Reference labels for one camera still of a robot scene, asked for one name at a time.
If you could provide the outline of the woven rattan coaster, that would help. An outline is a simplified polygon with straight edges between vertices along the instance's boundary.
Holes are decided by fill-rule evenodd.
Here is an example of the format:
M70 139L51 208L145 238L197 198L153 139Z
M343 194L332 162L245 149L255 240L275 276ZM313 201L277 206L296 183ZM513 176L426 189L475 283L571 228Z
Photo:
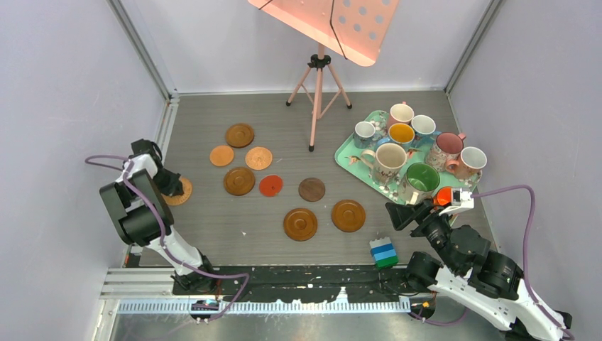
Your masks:
M193 190L192 182L185 177L180 177L180 182L182 183L183 194L172 195L172 196L163 195L164 201L169 206L182 205L185 202L187 202L189 200L190 196L192 195L192 190Z
M266 169L272 161L273 155L271 151L262 146L250 149L245 156L246 165L255 171Z

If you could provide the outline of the light plain wooden coaster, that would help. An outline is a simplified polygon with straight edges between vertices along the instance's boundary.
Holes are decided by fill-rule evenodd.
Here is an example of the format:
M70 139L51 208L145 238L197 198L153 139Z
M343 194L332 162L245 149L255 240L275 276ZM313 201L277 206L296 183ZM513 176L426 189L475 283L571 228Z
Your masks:
M229 165L234 159L235 153L229 145L220 145L213 148L209 154L211 164L217 167Z

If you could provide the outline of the large ridged brown wooden coaster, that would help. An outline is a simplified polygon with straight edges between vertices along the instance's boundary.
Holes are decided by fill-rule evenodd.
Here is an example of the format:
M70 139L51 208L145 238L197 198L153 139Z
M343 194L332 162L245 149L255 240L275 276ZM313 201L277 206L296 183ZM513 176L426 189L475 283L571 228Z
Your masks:
M223 179L225 191L230 195L242 196L251 192L256 184L253 171L247 167L230 169Z

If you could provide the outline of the red round paper coaster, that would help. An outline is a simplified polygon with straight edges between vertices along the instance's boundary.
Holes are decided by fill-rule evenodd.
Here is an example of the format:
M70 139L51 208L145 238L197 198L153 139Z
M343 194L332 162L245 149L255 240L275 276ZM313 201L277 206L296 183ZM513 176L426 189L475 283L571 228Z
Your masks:
M259 192L265 197L275 197L283 188L283 179L278 175L267 175L259 183Z

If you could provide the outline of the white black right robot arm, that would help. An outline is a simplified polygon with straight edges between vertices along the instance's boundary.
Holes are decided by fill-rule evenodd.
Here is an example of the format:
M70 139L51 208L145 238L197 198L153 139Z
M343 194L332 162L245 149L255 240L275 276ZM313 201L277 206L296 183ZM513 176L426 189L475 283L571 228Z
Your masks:
M572 316L553 310L526 281L526 273L510 257L493 251L491 242L471 226L453 228L451 217L431 200L417 205L388 202L393 228L417 226L411 237L424 237L437 257L412 253L405 282L414 291L434 291L452 298L485 318L509 340L563 340Z

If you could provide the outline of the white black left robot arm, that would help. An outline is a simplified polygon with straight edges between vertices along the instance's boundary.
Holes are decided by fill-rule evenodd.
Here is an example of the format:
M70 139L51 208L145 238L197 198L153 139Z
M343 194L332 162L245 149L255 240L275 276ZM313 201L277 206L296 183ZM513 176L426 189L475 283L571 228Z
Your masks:
M120 176L99 190L117 234L125 244L152 249L168 261L176 289L211 293L218 276L208 258L175 230L170 210L190 198L192 183L164 167L155 142L139 139L131 148L132 155L121 160Z

